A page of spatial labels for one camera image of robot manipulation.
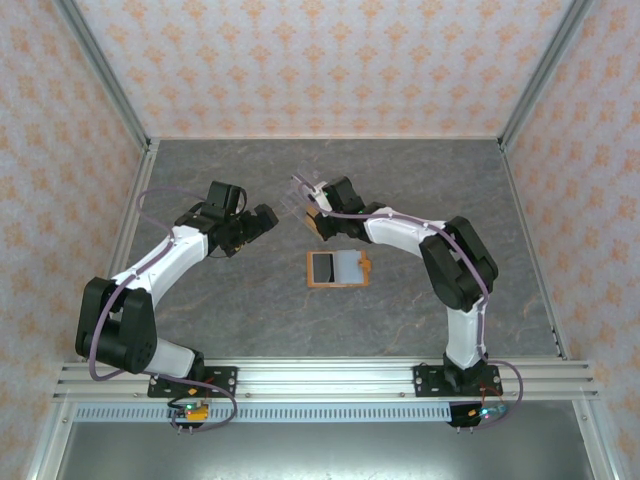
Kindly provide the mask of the black credit card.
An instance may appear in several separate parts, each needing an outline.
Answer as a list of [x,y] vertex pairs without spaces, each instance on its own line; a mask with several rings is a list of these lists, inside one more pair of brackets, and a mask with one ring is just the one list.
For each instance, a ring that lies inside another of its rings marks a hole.
[[335,281],[334,256],[332,253],[318,252],[311,255],[312,282],[331,284]]

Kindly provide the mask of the orange card wallet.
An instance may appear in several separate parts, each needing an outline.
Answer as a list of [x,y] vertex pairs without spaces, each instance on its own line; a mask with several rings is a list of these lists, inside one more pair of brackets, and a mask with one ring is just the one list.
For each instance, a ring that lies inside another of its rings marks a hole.
[[307,265],[307,286],[309,288],[360,288],[360,287],[366,287],[369,285],[369,276],[370,276],[370,272],[372,270],[372,263],[371,260],[369,259],[369,257],[366,255],[366,252],[364,250],[358,250],[361,252],[361,256],[362,259],[360,261],[360,265],[363,269],[363,273],[364,273],[364,283],[360,284],[360,285],[340,285],[337,284],[335,281],[331,284],[314,284],[312,282],[312,266],[311,266],[311,255],[313,253],[318,253],[318,252],[327,252],[327,253],[332,253],[334,254],[336,251],[340,251],[340,250],[334,250],[334,251],[309,251],[306,255],[306,265]]

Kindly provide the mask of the white frosted card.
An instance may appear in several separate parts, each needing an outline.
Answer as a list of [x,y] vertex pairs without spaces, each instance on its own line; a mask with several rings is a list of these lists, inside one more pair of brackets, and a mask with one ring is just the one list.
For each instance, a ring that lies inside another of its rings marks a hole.
[[360,285],[364,283],[364,273],[360,265],[362,259],[358,250],[340,250],[333,254],[335,282],[340,285]]

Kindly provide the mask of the aluminium back edge strip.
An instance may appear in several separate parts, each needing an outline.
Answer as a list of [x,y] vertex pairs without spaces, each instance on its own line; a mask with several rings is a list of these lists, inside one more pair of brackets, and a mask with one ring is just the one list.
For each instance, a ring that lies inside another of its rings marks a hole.
[[496,135],[413,135],[413,134],[291,134],[291,135],[218,135],[218,136],[152,136],[149,143],[161,141],[221,141],[221,140],[488,140],[498,141]]

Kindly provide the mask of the left control board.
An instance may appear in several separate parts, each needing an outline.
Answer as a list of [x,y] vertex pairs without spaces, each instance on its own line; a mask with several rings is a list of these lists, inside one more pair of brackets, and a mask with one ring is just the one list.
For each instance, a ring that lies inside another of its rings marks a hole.
[[170,417],[175,421],[203,423],[209,418],[209,406],[203,401],[181,403],[178,399],[168,402]]

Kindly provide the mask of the control board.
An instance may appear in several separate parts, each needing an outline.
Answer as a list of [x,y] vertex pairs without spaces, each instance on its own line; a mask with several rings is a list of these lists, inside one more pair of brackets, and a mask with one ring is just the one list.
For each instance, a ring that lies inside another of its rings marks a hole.
[[181,403],[178,399],[168,402],[170,417],[175,421],[203,423],[209,418],[209,406],[203,401]]
[[483,422],[489,424],[502,418],[509,408],[506,404],[483,405],[480,402],[454,402],[450,404],[448,424],[457,429],[475,429]]

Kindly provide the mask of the grey metal front panel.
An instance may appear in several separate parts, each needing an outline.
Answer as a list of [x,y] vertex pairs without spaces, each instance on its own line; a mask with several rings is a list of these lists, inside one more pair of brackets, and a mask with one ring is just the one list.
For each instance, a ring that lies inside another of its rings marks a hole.
[[164,424],[80,423],[57,480],[594,480],[580,433],[518,422],[252,424],[179,435]]

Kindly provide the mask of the right control board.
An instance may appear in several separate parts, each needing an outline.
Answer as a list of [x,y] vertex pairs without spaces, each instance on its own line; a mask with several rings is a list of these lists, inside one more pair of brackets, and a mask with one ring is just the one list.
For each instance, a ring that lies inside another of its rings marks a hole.
[[502,418],[509,408],[506,404],[483,405],[480,402],[454,402],[450,404],[448,424],[457,429],[475,429],[483,422],[489,424]]

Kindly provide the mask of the aluminium floor rail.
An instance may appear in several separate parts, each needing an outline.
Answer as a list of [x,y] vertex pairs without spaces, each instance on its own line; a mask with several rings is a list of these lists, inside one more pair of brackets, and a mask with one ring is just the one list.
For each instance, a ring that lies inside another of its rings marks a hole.
[[116,289],[111,277],[125,270],[139,213],[136,210],[136,198],[147,187],[158,143],[146,147],[132,181],[128,198],[125,201],[124,213],[120,222],[115,241],[114,253],[107,271],[107,278],[96,277],[84,289],[80,310],[80,318],[76,335],[76,352],[83,358],[89,359],[91,341],[99,320],[106,306],[110,294]]
[[562,326],[562,322],[559,319],[556,305],[554,303],[554,300],[552,299],[551,292],[548,288],[548,285],[546,282],[547,280],[546,274],[544,272],[544,269],[542,268],[542,265],[538,257],[538,252],[535,248],[534,238],[532,236],[532,230],[530,228],[530,222],[525,212],[525,203],[523,202],[520,192],[518,190],[518,186],[516,184],[516,179],[514,175],[514,170],[512,169],[509,163],[506,148],[503,147],[502,145],[499,145],[499,147],[500,147],[502,164],[509,182],[515,207],[516,207],[519,220],[522,226],[523,234],[527,244],[527,249],[528,249],[533,270],[536,276],[536,282],[540,292],[540,297],[545,307],[545,312],[550,324],[551,332],[556,345],[556,350],[561,360],[568,361],[568,360],[571,360],[571,353],[568,345],[568,340],[566,338],[566,335]]

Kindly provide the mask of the aluminium mounting rail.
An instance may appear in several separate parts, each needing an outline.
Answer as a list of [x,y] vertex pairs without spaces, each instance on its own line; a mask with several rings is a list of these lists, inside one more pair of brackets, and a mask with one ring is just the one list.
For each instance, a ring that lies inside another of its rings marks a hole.
[[[559,357],[507,360],[520,372],[525,400],[599,399],[601,383],[586,361]],[[238,368],[236,399],[242,402],[415,402],[416,357],[240,357],[208,359],[213,366]],[[122,374],[95,382],[85,363],[63,365],[55,401],[141,401],[148,378]]]

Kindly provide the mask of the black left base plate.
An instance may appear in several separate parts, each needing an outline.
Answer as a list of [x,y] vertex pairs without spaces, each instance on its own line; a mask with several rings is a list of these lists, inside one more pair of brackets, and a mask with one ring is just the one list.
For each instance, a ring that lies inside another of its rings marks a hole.
[[152,377],[149,381],[147,396],[149,398],[222,398],[218,391],[194,386],[194,382],[214,385],[235,395],[238,368],[234,366],[204,366],[195,368],[186,378],[187,383]]

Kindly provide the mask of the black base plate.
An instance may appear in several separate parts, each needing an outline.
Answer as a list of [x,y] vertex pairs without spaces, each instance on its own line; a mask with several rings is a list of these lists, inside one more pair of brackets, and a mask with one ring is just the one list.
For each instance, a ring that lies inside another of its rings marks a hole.
[[186,378],[187,383],[152,377],[149,381],[147,396],[149,398],[222,398],[218,391],[194,386],[194,382],[214,385],[235,395],[238,368],[234,366],[204,366],[195,368]]
[[502,396],[499,369],[492,365],[461,370],[455,366],[419,364],[413,367],[417,397]]

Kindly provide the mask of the aluminium frame post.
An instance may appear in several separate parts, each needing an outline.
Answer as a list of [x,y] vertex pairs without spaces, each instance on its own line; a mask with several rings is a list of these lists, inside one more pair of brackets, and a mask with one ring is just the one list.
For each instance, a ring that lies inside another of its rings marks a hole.
[[52,0],[52,2],[67,23],[71,33],[75,36],[84,57],[94,70],[129,134],[143,150],[147,150],[151,139],[147,135],[105,52],[84,17],[79,4],[76,0]]
[[506,153],[515,141],[517,134],[533,110],[539,96],[543,92],[547,82],[554,73],[593,3],[594,0],[571,0],[568,10],[562,17],[555,33],[543,51],[502,133],[497,137],[497,143],[502,153]]

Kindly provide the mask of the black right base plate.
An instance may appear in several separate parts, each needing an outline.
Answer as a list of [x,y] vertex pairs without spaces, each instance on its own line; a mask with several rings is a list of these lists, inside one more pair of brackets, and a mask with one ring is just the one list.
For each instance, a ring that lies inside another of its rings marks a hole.
[[417,397],[502,396],[499,369],[492,365],[461,370],[455,366],[419,364],[413,367]]

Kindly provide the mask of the aluminium front frame leg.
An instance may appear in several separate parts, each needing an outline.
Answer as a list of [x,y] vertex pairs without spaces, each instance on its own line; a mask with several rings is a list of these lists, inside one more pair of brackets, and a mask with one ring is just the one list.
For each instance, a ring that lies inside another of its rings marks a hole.
[[572,402],[594,480],[627,480],[615,445],[615,427],[601,400]]
[[75,402],[53,403],[44,422],[26,480],[56,480],[74,423]]

